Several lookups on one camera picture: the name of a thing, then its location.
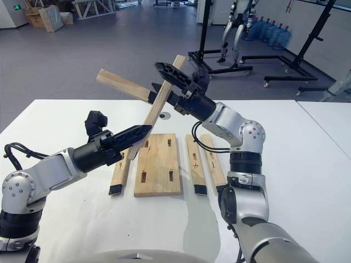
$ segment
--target white table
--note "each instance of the white table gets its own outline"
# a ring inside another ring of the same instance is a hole
[[[267,132],[263,172],[270,221],[284,227],[320,262],[350,262],[350,159],[295,101],[224,103],[261,123]],[[108,129],[117,133],[142,124],[149,108],[130,100],[36,100],[0,134],[0,145],[18,141],[31,150],[54,153],[86,143],[84,120],[89,110],[107,115]],[[236,259],[238,242],[220,216],[207,168],[208,197],[194,195],[185,135],[195,119],[180,115],[170,105],[164,110],[171,119],[159,120],[153,133],[176,133],[183,194],[135,198],[134,161],[123,194],[110,197],[113,166],[101,167],[48,196],[37,241],[42,262],[141,248],[182,251],[208,262]],[[226,146],[220,138],[214,138],[214,143]],[[220,161],[227,171],[229,155],[221,155]],[[29,167],[36,160],[21,156],[20,162]],[[3,180],[14,168],[4,158],[0,165]]]
[[[351,103],[299,102],[351,159]]]

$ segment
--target cardboard box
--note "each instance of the cardboard box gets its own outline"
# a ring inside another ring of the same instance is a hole
[[[24,16],[26,17],[28,23],[31,26],[33,26],[32,19],[31,19],[31,16],[28,16],[28,15],[29,14],[39,14],[39,9],[41,9],[41,7],[32,7],[29,9],[23,9]]]
[[[53,33],[64,26],[57,6],[50,5],[48,8],[42,8],[39,10],[39,13],[44,22],[46,31],[49,33]]]
[[[73,15],[70,12],[60,12],[64,25],[73,25]]]
[[[45,28],[45,24],[40,16],[40,14],[26,14],[26,18],[30,25],[35,28]]]

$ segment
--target wooden piece with slot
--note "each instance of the wooden piece with slot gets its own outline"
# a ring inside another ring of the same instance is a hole
[[[139,150],[134,196],[179,195],[175,134],[151,134]]]
[[[202,162],[197,143],[194,142],[193,136],[187,134],[186,145],[188,146],[188,157],[193,179],[195,193],[197,195],[207,195],[205,176],[203,173]]]
[[[180,69],[182,64],[185,61],[185,57],[181,56],[181,55],[177,55],[175,57],[175,60],[173,62],[173,66]],[[152,127],[155,126],[155,123],[162,111],[163,106],[165,105],[168,96],[170,94],[170,92],[172,91],[172,84],[170,84],[167,81],[164,81],[162,84],[162,87],[160,89],[160,91],[157,94],[157,97],[151,107],[151,110],[149,111],[144,124],[145,125],[152,125]],[[146,140],[148,139],[148,136],[145,136],[145,138],[143,140],[140,140],[138,143],[134,144],[132,146],[132,149],[128,155],[128,159],[132,159],[134,160],[139,149],[145,144]]]
[[[127,158],[129,149],[130,148],[121,152],[123,159],[115,164],[115,170],[112,175],[110,191],[109,191],[109,195],[111,196],[120,194],[122,192],[123,186],[126,183],[128,169],[131,163],[131,160]]]
[[[203,134],[200,136],[201,141],[209,146],[214,147],[211,136],[209,134]],[[217,192],[222,189],[222,186],[227,183],[225,180],[222,167],[220,166],[220,162],[216,153],[205,151],[205,156],[207,160],[208,169],[211,173],[212,183],[216,187]]]
[[[97,81],[104,83],[114,89],[133,96],[139,100],[149,103],[150,90],[135,84],[125,78],[117,76],[103,68],[99,71]]]

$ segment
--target metal rack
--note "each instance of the metal rack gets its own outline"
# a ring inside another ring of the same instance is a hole
[[[220,74],[220,73],[228,73],[228,72],[236,72],[236,71],[246,71],[246,73],[249,74],[250,71],[253,69],[252,66],[228,67],[228,68],[220,68],[220,69],[214,70],[206,62],[204,62],[205,54],[220,53],[220,49],[205,50],[207,23],[208,23],[208,18],[210,16],[211,4],[212,4],[211,0],[205,1],[205,11],[203,14],[203,21],[202,21],[200,49],[198,51],[188,52],[188,59],[194,60],[194,62],[199,67],[204,66],[206,69],[208,69],[209,74]]]
[[[284,56],[272,55],[272,56],[243,56],[240,60],[240,63],[245,63],[246,60],[249,59],[279,59],[282,65],[287,65],[288,68],[285,69],[285,73],[289,73],[289,70],[295,70],[299,73],[300,77],[294,76],[265,76],[264,77],[264,84],[263,86],[266,88],[269,85],[270,81],[316,81],[318,78],[313,76],[307,70],[304,70],[300,67],[301,62],[303,61],[303,57],[307,52],[309,46],[312,44],[314,39],[319,41],[323,41],[322,38],[319,37],[320,32],[322,31],[325,23],[327,22],[328,18],[330,17],[330,10],[332,9],[333,5],[335,4],[336,0],[329,0],[328,4],[324,8],[322,14],[320,15],[316,25],[314,26],[311,34],[309,34],[305,44],[303,45],[299,54],[295,57],[294,61],[289,60]]]

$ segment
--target robot leg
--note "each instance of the robot leg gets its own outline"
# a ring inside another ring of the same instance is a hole
[[[228,37],[231,29],[233,28],[233,22],[228,22],[227,26],[225,27],[223,36],[222,36],[222,45],[220,46],[220,59],[217,60],[217,63],[221,63],[225,61],[225,57],[227,56],[228,51]]]
[[[234,38],[234,46],[233,46],[233,61],[234,61],[234,64],[232,65],[232,67],[238,67],[238,64],[237,64],[237,59],[239,58],[239,40],[240,40],[240,37],[242,35],[242,32],[244,31],[244,25],[240,25],[238,28],[237,28],[237,31],[236,31],[236,34],[235,34],[235,38]]]

